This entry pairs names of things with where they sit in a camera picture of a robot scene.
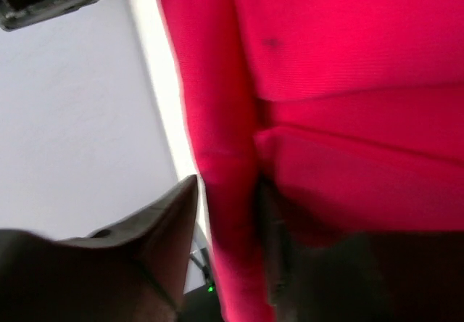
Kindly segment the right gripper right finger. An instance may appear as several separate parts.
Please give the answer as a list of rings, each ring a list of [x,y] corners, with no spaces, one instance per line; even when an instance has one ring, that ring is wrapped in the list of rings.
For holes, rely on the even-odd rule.
[[[370,232],[309,246],[282,216],[287,201],[257,188],[268,299],[278,321],[461,321],[461,232]]]

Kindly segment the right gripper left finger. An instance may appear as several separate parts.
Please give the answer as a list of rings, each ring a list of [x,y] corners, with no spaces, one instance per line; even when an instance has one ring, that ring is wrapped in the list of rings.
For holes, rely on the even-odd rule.
[[[196,221],[189,176],[90,236],[1,231],[3,321],[176,321]]]

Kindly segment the magenta t shirt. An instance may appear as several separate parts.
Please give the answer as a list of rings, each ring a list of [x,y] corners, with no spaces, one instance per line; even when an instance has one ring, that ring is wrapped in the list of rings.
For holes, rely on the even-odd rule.
[[[463,0],[159,0],[227,321],[278,321],[257,188],[309,246],[463,234]]]

